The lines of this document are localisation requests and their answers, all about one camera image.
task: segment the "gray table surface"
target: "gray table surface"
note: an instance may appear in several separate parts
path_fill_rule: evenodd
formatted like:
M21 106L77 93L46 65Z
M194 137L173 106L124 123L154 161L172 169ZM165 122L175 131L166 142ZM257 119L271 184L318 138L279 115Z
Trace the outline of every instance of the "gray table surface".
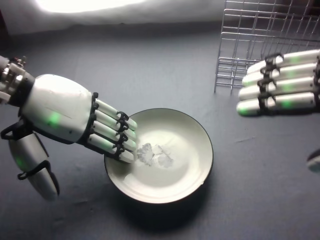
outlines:
M72 79L129 115L171 108L197 119L214 149L213 170L190 197L136 202L109 180L103 156L41 137L61 188L46 202L19 181L0 141L0 239L318 240L320 177L305 166L317 149L317 114L243 118L237 91L214 93L220 23L73 27L18 36L0 51L26 55L34 76ZM1 106L0 128L18 109Z

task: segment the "robotic hand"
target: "robotic hand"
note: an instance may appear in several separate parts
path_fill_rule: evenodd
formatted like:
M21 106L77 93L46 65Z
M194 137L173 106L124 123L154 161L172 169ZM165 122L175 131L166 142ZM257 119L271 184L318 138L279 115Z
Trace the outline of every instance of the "robotic hand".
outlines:
M320 49L275 53L250 66L236 106L242 116L303 114L320 109ZM320 174L320 149L307 159Z
M48 153L35 132L64 143L78 143L116 160L132 163L137 124L78 83L57 75L34 78L25 57L0 56L0 103L19 107L19 121L1 132L23 173L46 200L59 195Z

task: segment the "plate rim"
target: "plate rim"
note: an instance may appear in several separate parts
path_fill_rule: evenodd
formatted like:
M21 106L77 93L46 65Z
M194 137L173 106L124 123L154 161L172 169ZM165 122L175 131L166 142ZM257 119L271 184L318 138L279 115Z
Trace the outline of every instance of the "plate rim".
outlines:
M177 199L172 200L172 201L166 201L166 202L149 202L149 201L143 201L143 200L141 200L141 199L136 199L136 198L134 198L134 197L132 197L132 196L129 196L127 193L123 192L123 191L114 183L114 181L111 179L111 177L110 177L110 175L109 175L109 172L108 172L107 166L106 166L106 158L107 158L108 156L103 155L103 162L104 162L104 169L105 169L105 171L106 171L106 174L107 174L108 178L110 179L110 181L112 182L112 184L113 184L121 193L123 193L123 194L126 195L127 197L129 197L129 198L131 198L131 199L133 199L133 200L135 200L135 201L141 202L141 203L161 205L161 204L175 203L175 202L177 202L177 201L180 201L180 200L182 200L182 199L185 199L186 197L190 196L190 195L193 194L195 191L197 191L197 190L200 188L200 186L204 184L204 182L208 179L208 177L209 177L209 175L210 175L210 173L211 173L211 171L212 171L213 165L214 165L214 147L213 147L213 145L212 145L212 141L211 141L211 139L210 139L210 136L209 136L207 130L204 128L204 126L202 126L200 122L198 122L198 121L197 121L196 119L194 119L192 116L190 116L189 114L187 114L187 113L185 113L185 112L183 112L183 111L179 111L179 110L172 109L172 108L166 108L166 107L154 107L154 108L148 108L148 109L145 109L145 110L142 110L142 111L138 111L138 112L130 115L129 117L131 118L132 116L134 116L134 115L136 115L136 114L143 113L143 112L145 112L145 111L150 111L150 110L157 110L157 109L159 109L159 110L172 110L172 111L176 111L176 112L179 112L179 113L181 113L181 114L187 115L188 117L190 117L190 118L192 118L193 120L195 120L195 121L201 126L201 128L204 130L206 136L207 136L208 139L209 139L210 145L211 145L212 160L211 160L211 166L210 166L210 169L209 169L209 171L208 171L208 174L205 176L202 184L199 184L199 186L197 186L196 189L193 190L192 192L190 192L188 195L185 195L185 196L183 196L183 197L177 198Z

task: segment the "wire rack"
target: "wire rack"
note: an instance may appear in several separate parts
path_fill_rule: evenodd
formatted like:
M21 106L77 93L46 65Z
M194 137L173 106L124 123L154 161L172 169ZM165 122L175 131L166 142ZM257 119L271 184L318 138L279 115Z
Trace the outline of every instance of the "wire rack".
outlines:
M272 53L320 48L319 0L225 0L215 85L242 87L250 65Z

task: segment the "plate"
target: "plate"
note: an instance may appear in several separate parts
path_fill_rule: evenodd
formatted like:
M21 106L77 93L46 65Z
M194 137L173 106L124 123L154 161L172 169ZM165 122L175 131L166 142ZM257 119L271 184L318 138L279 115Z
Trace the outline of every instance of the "plate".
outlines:
M144 110L130 118L138 125L134 162L104 156L106 172L121 192L141 202L165 204L185 198L204 183L214 155L200 123L167 108Z

